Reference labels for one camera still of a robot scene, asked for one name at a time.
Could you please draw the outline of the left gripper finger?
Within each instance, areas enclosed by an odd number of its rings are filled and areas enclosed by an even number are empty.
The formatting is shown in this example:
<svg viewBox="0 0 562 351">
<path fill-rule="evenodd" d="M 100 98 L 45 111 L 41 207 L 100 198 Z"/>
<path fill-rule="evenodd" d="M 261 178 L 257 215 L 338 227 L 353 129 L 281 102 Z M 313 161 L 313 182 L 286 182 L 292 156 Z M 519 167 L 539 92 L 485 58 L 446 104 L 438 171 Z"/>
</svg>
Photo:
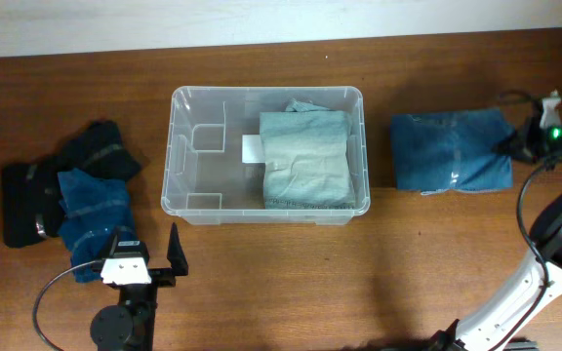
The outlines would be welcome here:
<svg viewBox="0 0 562 351">
<path fill-rule="evenodd" d="M 189 265 L 181 246 L 179 230 L 175 223 L 171 226 L 169 244 L 167 249 L 167 259 L 171 264 L 174 276 L 187 276 Z"/>
<path fill-rule="evenodd" d="M 121 230 L 119 228 L 115 228 L 111 234 L 106 239 L 103 247 L 97 254 L 97 259 L 105 260 L 108 258 L 113 257 L 116 247 L 120 241 L 120 234 Z"/>
</svg>

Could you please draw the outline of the dark blue jeans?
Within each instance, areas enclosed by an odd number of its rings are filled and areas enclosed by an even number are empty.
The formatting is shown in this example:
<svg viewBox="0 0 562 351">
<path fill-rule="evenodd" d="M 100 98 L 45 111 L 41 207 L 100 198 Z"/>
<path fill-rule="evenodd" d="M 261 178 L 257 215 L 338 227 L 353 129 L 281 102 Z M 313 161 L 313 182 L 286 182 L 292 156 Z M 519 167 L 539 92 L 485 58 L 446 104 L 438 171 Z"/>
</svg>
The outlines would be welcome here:
<svg viewBox="0 0 562 351">
<path fill-rule="evenodd" d="M 508 189 L 511 158 L 493 147 L 513 132 L 496 108 L 395 115 L 390 141 L 396 187 L 428 195 Z"/>
</svg>

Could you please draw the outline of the light grey jeans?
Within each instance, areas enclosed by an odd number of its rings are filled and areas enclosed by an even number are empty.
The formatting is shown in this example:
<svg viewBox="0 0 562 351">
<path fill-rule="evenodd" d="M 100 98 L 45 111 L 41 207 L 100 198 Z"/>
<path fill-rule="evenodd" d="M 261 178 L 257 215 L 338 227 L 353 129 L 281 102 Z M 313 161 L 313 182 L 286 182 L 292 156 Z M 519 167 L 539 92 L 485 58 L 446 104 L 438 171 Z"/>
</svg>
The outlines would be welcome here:
<svg viewBox="0 0 562 351">
<path fill-rule="evenodd" d="M 269 210 L 349 210 L 356 200 L 346 156 L 346 112 L 291 100 L 260 114 L 262 195 Z"/>
</svg>

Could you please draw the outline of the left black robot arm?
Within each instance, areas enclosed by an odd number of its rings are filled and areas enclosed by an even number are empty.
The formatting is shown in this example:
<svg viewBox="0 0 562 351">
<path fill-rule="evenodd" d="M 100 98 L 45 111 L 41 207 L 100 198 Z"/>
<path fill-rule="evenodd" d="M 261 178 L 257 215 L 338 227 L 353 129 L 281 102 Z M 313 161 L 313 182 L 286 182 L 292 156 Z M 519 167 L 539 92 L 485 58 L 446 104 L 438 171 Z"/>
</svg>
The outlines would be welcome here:
<svg viewBox="0 0 562 351">
<path fill-rule="evenodd" d="M 167 249 L 170 265 L 148 266 L 145 242 L 123 240 L 123 231 L 110 234 L 99 253 L 101 281 L 119 291 L 119 300 L 101 309 L 90 326 L 90 337 L 99 351 L 150 351 L 153 348 L 157 294 L 173 288 L 178 277 L 189 273 L 179 230 L 171 226 Z"/>
</svg>

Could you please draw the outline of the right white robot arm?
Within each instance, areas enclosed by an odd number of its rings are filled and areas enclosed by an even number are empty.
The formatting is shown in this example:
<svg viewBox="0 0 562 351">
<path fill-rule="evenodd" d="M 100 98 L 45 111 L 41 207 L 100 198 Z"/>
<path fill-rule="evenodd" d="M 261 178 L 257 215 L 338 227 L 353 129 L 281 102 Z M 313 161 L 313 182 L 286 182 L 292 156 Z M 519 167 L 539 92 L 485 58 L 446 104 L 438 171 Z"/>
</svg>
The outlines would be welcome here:
<svg viewBox="0 0 562 351">
<path fill-rule="evenodd" d="M 534 179 L 562 164 L 562 125 L 543 127 L 532 117 L 496 142 L 493 152 L 533 164 L 517 198 L 516 220 L 527 246 L 521 264 L 479 309 L 435 335 L 436 350 L 516 348 L 513 337 L 549 303 L 562 295 L 562 193 L 531 227 L 522 215 L 524 197 Z"/>
</svg>

